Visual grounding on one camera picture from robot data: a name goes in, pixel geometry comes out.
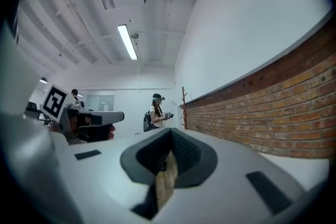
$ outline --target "ceiling light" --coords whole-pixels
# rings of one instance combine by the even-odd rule
[[[132,60],[137,60],[138,57],[137,57],[137,54],[135,53],[135,50],[133,48],[132,41],[131,41],[131,38],[130,38],[130,34],[128,33],[127,26],[126,25],[119,25],[118,26],[118,31],[119,31],[119,34],[122,38],[122,41],[124,41],[125,47],[128,51],[128,54],[130,55],[131,59]]]
[[[42,83],[44,83],[44,84],[47,84],[48,82],[47,82],[47,79],[45,78],[45,77],[42,77],[41,79],[40,79],[40,82],[42,82]]]

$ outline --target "dark hair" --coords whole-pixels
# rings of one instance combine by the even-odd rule
[[[159,105],[156,105],[155,100],[152,101],[152,106],[154,107],[155,110],[155,115],[158,117],[161,117],[162,113],[161,112],[161,108]]]

